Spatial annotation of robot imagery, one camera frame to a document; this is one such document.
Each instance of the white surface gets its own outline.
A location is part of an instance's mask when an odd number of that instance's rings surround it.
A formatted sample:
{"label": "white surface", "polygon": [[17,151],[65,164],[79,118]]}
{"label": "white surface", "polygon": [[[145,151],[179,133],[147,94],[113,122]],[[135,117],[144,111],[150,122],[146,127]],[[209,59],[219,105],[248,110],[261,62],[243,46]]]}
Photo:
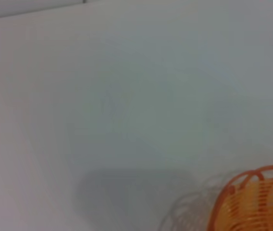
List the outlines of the white surface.
{"label": "white surface", "polygon": [[[271,1],[110,0],[0,19],[0,230],[152,230],[172,178],[195,190],[264,164]],[[158,215],[140,202],[161,198]]]}
{"label": "white surface", "polygon": [[0,0],[0,17],[82,3],[82,0]]}

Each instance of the orange plastic wire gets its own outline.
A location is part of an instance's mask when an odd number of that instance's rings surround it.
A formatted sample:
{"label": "orange plastic wire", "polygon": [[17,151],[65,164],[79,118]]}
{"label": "orange plastic wire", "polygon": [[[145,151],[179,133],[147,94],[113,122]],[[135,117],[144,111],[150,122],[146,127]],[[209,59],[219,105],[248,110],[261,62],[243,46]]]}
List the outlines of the orange plastic wire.
{"label": "orange plastic wire", "polygon": [[273,178],[263,175],[270,170],[273,165],[232,178],[215,202],[207,231],[273,231]]}

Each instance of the orange basket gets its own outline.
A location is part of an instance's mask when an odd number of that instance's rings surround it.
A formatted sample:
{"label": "orange basket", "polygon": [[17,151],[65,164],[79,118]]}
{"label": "orange basket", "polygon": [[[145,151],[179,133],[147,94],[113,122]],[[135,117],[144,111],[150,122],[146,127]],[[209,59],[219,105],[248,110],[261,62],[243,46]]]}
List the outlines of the orange basket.
{"label": "orange basket", "polygon": [[231,179],[212,209],[207,231],[273,231],[272,166]]}

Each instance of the wire basket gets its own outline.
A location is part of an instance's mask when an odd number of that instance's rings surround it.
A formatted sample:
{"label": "wire basket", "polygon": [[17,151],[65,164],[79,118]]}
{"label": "wire basket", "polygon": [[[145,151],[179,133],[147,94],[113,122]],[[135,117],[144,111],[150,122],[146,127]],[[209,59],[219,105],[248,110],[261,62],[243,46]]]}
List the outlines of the wire basket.
{"label": "wire basket", "polygon": [[207,231],[273,231],[273,165],[231,179],[216,200]]}

